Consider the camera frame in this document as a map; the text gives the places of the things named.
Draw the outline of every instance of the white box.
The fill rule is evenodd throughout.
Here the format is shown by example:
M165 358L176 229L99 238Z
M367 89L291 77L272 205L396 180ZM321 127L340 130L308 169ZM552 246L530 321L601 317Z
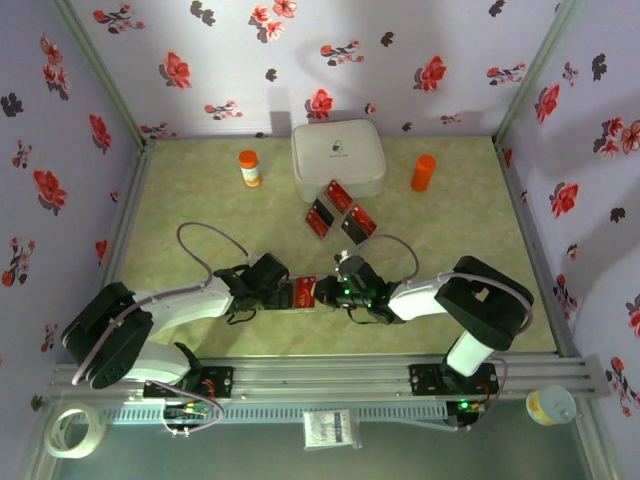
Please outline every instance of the white box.
M387 164L368 120L301 125L291 134L291 149L296 187L305 202L312 202L332 179L353 198L382 190Z

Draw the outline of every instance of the orange bottle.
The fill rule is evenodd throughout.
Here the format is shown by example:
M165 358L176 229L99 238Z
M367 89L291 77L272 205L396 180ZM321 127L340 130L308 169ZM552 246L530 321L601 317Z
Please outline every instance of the orange bottle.
M262 183L262 176L258 169L258 155L253 150L245 150L240 152L238 157L240 161L240 170L242 170L242 178L244 183L250 187L257 187Z
M416 192L424 192L429 186L433 172L436 169L436 159L431 155L421 155L416 163L411 179L411 188Z

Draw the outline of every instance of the floral wallpaper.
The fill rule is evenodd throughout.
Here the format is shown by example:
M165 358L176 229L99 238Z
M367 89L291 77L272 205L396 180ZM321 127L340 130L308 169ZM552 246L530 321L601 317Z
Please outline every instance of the floral wallpaper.
M493 134L558 1L71 4L143 134L264 138L353 118L383 135Z
M609 383L599 405L630 479L640 431L640 66L628 50L637 42L635 6L582 7L501 142L507 175L526 199L522 217L555 279L548 294Z
M0 476L8 480L18 474L55 365L69 361L60 334L95 294L135 152L45 3L5 5L11 22L0 30L11 65L0 70ZM125 17L109 10L100 26L108 35L111 27L135 29Z

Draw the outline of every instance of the pill bottle cap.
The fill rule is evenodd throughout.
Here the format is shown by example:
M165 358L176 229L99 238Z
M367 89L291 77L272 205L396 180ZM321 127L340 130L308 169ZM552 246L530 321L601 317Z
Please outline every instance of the pill bottle cap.
M238 160L240 161L240 165L244 168L253 168L258 165L258 155L256 155L256 152L253 150L240 152Z

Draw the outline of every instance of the white label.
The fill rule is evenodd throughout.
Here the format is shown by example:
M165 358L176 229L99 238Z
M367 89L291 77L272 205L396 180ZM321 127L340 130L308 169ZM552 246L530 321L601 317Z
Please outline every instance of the white label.
M349 410L305 412L304 443L307 448L352 444Z
M242 177L250 182L260 176L260 170L258 170L257 166L253 168L240 167L240 170L242 170Z

